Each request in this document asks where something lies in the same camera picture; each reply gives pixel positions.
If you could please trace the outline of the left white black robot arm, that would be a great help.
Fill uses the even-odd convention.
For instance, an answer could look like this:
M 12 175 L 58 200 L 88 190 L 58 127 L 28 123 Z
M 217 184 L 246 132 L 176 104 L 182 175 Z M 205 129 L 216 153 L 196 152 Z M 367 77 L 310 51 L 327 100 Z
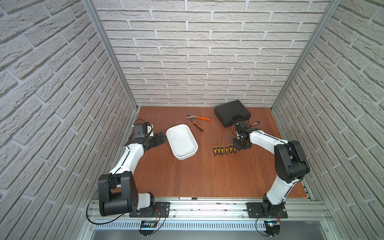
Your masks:
M 139 193 L 134 171 L 145 152 L 164 144 L 163 133 L 155 134 L 149 122 L 135 124 L 133 133 L 125 144 L 125 151 L 117 165 L 98 180 L 100 214 L 105 216 L 155 212 L 155 197 L 152 193 Z

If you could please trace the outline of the right small circuit board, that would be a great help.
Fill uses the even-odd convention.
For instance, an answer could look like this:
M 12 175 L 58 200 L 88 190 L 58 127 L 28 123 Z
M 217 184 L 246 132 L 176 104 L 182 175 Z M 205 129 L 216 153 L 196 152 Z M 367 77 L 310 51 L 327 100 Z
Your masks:
M 264 221 L 265 224 L 265 233 L 268 236 L 271 237 L 277 237 L 278 234 L 280 233 L 281 230 L 281 224 L 279 222 L 266 222 Z

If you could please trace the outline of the black plastic tool case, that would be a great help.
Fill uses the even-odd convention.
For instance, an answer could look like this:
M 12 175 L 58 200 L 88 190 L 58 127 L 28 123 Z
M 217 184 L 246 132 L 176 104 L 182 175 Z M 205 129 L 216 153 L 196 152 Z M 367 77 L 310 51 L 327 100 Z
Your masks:
M 251 113 L 240 100 L 216 106 L 214 113 L 224 128 L 228 128 L 238 121 L 246 121 L 251 118 Z

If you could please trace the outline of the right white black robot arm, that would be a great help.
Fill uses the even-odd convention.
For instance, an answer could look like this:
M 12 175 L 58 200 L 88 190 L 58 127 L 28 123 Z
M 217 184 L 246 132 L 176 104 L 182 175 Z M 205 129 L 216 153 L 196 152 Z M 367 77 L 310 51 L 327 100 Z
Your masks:
M 237 137 L 233 141 L 237 150 L 257 145 L 275 156 L 277 176 L 270 190 L 263 196 L 260 212 L 268 217 L 276 215 L 294 185 L 310 172 L 304 149 L 298 141 L 279 139 L 258 128 L 250 128 L 244 121 L 235 123 L 235 129 Z

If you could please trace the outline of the left small circuit board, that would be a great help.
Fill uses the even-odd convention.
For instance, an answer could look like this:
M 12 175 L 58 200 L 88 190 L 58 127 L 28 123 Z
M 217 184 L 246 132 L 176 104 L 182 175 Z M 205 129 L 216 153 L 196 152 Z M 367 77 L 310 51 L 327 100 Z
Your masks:
M 159 223 L 156 221 L 141 221 L 139 233 L 142 235 L 142 237 L 148 237 L 154 234 L 159 229 L 159 226 Z

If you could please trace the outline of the small circuit board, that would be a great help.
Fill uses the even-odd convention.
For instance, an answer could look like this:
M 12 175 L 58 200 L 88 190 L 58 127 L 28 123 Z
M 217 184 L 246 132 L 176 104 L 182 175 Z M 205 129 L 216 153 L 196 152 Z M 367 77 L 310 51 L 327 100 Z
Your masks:
M 278 234 L 280 233 L 281 230 L 281 224 L 279 222 L 266 222 L 264 221 L 265 224 L 265 233 L 268 236 L 271 237 L 277 237 Z
M 148 237 L 154 234 L 159 229 L 159 226 L 159 223 L 156 221 L 141 221 L 139 233 L 142 235 L 142 237 Z

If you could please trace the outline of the white plastic storage box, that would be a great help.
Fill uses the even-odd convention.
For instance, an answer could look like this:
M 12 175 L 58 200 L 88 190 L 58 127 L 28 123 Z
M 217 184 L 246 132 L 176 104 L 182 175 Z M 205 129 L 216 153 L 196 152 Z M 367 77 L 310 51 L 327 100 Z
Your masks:
M 169 128 L 166 136 L 173 155 L 178 160 L 186 160 L 197 153 L 198 143 L 187 125 L 180 124 Z

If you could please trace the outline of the red handled ratchet wrench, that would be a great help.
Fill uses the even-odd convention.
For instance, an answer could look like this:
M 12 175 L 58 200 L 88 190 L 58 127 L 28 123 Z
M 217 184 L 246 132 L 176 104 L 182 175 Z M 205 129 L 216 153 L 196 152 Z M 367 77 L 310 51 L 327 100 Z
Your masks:
M 248 128 L 252 128 L 253 126 L 258 126 L 258 125 L 260 125 L 260 124 L 261 124 L 261 120 L 258 120 L 258 121 L 256 121 L 256 122 L 253 123 L 253 124 L 248 124 L 247 127 L 248 127 Z

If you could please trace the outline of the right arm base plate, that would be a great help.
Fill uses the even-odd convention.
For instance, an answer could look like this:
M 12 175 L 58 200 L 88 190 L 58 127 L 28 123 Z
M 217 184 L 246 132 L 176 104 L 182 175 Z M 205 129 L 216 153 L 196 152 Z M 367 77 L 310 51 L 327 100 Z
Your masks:
M 246 203 L 246 207 L 250 219 L 288 218 L 285 203 L 279 205 L 269 205 L 267 203 Z

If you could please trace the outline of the aluminium front rail frame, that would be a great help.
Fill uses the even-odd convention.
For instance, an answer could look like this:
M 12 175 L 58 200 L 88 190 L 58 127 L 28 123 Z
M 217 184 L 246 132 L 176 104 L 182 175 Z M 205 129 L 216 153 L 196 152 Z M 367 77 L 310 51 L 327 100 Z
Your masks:
M 266 240 L 266 222 L 279 222 L 275 240 L 339 240 L 339 233 L 324 203 L 309 199 L 288 199 L 287 219 L 250 219 L 246 203 L 258 198 L 157 198 L 170 202 L 168 218 L 161 218 L 159 229 L 148 237 L 139 233 L 141 221 L 155 218 L 102 217 L 94 201 L 90 218 L 83 222 L 77 240 Z

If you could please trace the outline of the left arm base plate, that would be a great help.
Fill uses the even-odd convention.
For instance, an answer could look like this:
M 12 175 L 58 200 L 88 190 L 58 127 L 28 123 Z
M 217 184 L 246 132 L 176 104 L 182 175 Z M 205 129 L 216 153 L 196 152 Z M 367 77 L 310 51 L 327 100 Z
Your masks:
M 168 218 L 170 202 L 156 202 L 154 206 L 140 209 L 138 212 L 130 213 L 130 218 Z

